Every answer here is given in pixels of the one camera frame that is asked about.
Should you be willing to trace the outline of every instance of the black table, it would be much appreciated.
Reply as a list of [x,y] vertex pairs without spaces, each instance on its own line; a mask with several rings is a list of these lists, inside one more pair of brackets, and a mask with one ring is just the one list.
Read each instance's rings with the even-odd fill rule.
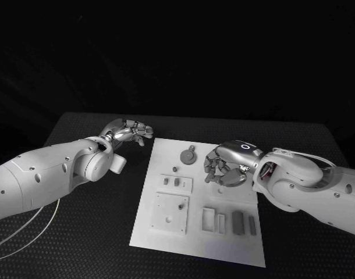
[[[161,138],[213,144],[239,139],[265,151],[282,147],[348,166],[328,128],[311,123],[67,113],[47,145],[99,135],[119,117],[152,125]],[[81,185],[61,200],[47,233],[27,250],[0,260],[0,278],[355,278],[355,236],[322,224],[305,212],[282,211],[260,194],[266,269],[130,247],[152,147],[153,140],[146,140],[143,148],[135,142],[123,145],[123,173],[109,172],[99,182]],[[0,247],[0,256],[34,239],[54,209],[55,203]],[[32,214],[0,222],[0,240]]]

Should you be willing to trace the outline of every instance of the robotic hand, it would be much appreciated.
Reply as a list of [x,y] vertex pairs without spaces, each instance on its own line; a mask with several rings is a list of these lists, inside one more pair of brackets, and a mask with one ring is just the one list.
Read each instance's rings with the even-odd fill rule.
[[152,127],[117,119],[100,136],[29,151],[0,165],[0,219],[51,204],[109,170],[120,174],[128,160],[115,151],[125,141],[143,146],[143,137],[153,137]]
[[[321,168],[308,159],[331,166]],[[231,169],[227,163],[239,168]],[[253,174],[253,190],[285,211],[304,210],[321,222],[355,234],[355,170],[327,159],[275,148],[270,153],[243,141],[221,144],[205,159],[207,183],[237,187]],[[224,175],[216,175],[217,167]]]

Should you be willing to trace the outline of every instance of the white platform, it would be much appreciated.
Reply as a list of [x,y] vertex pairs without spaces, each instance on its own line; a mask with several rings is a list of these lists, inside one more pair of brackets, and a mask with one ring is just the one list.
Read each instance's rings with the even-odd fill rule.
[[[197,148],[198,160],[188,166],[179,156],[191,145]],[[252,190],[252,174],[246,184],[236,188],[205,183],[204,161],[216,147],[214,144],[156,138],[130,245],[266,267],[259,199]],[[164,185],[165,177],[169,178],[168,185]],[[181,177],[178,187],[175,177]],[[214,232],[203,231],[204,208],[216,210]],[[233,232],[234,211],[244,213],[244,235]],[[250,233],[250,216],[256,219],[257,235]],[[226,227],[220,229],[218,220],[224,219]]]

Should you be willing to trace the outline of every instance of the rectangular block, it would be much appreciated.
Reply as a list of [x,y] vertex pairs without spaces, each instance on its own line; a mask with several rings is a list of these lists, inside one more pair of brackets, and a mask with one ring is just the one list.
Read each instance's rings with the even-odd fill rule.
[[234,234],[244,235],[244,214],[240,211],[236,211],[233,214],[233,223],[234,223]]
[[216,209],[203,208],[203,231],[216,231]]
[[187,234],[190,197],[156,193],[151,229]]
[[192,193],[192,178],[161,174],[158,190],[178,194]]
[[250,216],[249,219],[250,219],[250,232],[252,232],[252,235],[257,235],[254,216]]
[[218,234],[226,234],[226,216],[218,214]]

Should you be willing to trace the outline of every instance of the cable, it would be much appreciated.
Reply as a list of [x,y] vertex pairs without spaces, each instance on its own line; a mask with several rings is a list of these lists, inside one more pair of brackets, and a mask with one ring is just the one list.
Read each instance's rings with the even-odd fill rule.
[[275,148],[275,150],[282,150],[282,151],[286,151],[286,152],[292,152],[295,154],[299,154],[299,155],[304,155],[304,156],[308,156],[311,158],[315,158],[321,161],[324,161],[327,164],[329,164],[332,167],[337,167],[337,165],[325,158],[316,156],[316,155],[311,155],[311,154],[306,154],[306,153],[302,153],[302,152],[296,152],[296,151],[291,151],[291,150],[286,150],[286,149],[282,149],[282,148]]
[[54,221],[55,214],[57,214],[57,212],[58,212],[60,200],[61,200],[61,199],[58,199],[58,206],[57,206],[57,208],[55,208],[55,212],[54,212],[54,215],[52,215],[52,217],[51,217],[50,223],[48,223],[48,225],[45,226],[44,230],[41,231],[40,235],[34,238],[34,240],[32,240],[19,250],[16,250],[16,251],[15,251],[14,253],[11,253],[9,255],[0,257],[0,260],[5,259],[5,258],[8,258],[8,257],[11,257],[11,256],[15,255],[18,252],[21,252],[21,251],[35,242],[35,240],[41,237],[41,235],[45,233],[45,231],[47,231],[47,229],[48,229],[48,227],[50,227],[50,225],[51,225],[51,222]]
[[40,215],[41,211],[44,210],[45,207],[42,207],[40,209],[40,211],[37,212],[35,216],[32,217],[32,219],[27,222],[27,224],[21,227],[21,229],[0,242],[0,245],[5,244],[22,231],[22,229],[27,228],[27,226],[31,224],[31,222],[34,221],[34,219],[37,218],[37,216]]

